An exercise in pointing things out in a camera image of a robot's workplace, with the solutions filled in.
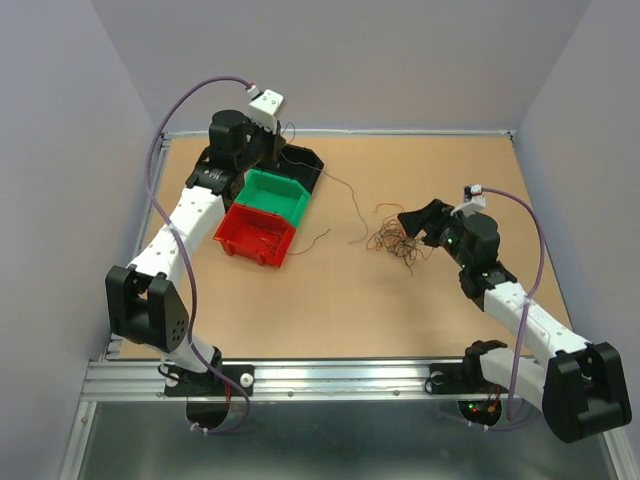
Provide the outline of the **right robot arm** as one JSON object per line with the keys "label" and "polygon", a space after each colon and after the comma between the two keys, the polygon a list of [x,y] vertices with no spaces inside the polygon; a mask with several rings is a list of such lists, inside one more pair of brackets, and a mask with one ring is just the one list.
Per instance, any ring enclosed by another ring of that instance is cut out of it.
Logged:
{"label": "right robot arm", "polygon": [[460,268],[465,296],[516,337],[476,341],[460,366],[472,390],[499,385],[538,410],[565,443],[628,425],[632,420],[619,352],[567,329],[540,306],[498,259],[497,222],[481,213],[483,199],[470,196],[458,207],[439,199],[398,221],[410,238],[442,248]]}

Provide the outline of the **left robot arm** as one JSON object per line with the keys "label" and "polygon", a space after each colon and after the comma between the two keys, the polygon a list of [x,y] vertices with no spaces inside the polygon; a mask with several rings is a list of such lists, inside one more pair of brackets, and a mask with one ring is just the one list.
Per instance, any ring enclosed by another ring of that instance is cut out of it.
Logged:
{"label": "left robot arm", "polygon": [[215,113],[209,135],[176,207],[162,215],[163,226],[127,266],[112,267],[105,279],[112,332],[159,352],[174,365],[161,369],[162,376],[189,382],[202,394],[228,385],[222,355],[195,336],[196,309],[185,306],[178,287],[182,278],[195,277],[191,259],[239,194],[246,172],[276,164],[285,144],[278,129],[268,131],[236,110]]}

